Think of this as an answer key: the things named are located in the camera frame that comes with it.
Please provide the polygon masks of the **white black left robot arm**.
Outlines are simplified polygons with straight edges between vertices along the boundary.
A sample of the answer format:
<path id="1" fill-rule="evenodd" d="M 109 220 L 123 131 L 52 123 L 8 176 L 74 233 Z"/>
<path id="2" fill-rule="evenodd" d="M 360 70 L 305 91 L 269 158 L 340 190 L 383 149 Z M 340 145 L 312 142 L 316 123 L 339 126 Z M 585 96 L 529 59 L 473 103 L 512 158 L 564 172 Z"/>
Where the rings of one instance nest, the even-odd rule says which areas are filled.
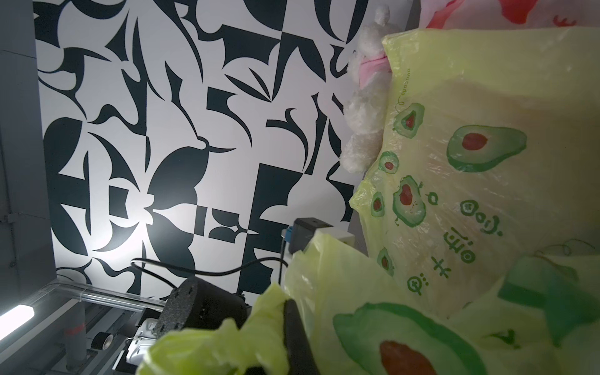
<path id="1" fill-rule="evenodd" d="M 208 281 L 190 277 L 173 289 L 162 312 L 144 309 L 136 321 L 135 334 L 126 340 L 112 372 L 134 374 L 147 351 L 161 337 L 184 329 L 215 330 L 231 318 L 240 328 L 250 307 L 240 294 L 227 292 Z"/>

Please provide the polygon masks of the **pink apple print plastic bag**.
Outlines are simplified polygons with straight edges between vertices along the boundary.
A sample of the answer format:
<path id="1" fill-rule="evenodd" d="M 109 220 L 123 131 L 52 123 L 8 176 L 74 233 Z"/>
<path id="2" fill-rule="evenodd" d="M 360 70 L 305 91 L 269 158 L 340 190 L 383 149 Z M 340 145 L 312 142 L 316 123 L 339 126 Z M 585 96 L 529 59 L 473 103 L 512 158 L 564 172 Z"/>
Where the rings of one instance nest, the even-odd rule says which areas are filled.
<path id="1" fill-rule="evenodd" d="M 598 1 L 422 1 L 420 28 L 516 30 L 599 26 Z"/>

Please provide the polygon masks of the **white plush bear pink shirt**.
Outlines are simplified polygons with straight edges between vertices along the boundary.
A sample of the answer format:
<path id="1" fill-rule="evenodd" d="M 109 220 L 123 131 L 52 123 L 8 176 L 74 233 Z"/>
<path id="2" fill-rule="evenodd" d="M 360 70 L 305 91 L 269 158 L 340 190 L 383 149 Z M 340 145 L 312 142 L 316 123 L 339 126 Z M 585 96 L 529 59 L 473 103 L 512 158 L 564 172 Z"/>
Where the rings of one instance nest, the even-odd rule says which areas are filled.
<path id="1" fill-rule="evenodd" d="M 344 107 L 345 122 L 352 136 L 342 148 L 340 163 L 349 173 L 366 172 L 381 150 L 384 111 L 392 80 L 392 69 L 382 40 L 399 31 L 399 26 L 389 19 L 389 7 L 378 7 L 373 23 L 359 30 L 357 50 L 348 63 L 348 73 L 358 84 Z"/>

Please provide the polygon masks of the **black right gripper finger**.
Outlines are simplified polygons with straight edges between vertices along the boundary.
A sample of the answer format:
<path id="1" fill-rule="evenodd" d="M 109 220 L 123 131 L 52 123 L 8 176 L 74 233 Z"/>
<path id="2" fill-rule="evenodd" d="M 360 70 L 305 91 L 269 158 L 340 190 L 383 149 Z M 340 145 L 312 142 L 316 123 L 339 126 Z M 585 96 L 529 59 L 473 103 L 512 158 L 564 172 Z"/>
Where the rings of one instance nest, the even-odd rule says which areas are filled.
<path id="1" fill-rule="evenodd" d="M 313 357 L 298 305 L 293 299 L 285 301 L 283 317 L 284 346 L 290 365 L 288 373 L 319 375 L 320 371 Z"/>

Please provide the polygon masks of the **green avocado print plastic bag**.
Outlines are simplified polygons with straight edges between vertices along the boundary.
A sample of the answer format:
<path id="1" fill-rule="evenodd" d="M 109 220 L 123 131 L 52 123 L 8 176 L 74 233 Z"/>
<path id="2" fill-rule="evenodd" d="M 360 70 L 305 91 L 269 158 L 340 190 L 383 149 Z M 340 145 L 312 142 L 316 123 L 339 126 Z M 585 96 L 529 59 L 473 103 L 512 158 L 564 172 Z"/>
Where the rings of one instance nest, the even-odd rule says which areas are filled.
<path id="1" fill-rule="evenodd" d="M 418 306 L 422 275 L 401 286 L 382 265 L 320 234 L 284 286 L 257 298 L 241 327 L 170 332 L 140 374 L 289 374 L 284 303 L 300 312 L 320 374 L 597 374 L 599 254 L 520 259 L 450 317 Z"/>

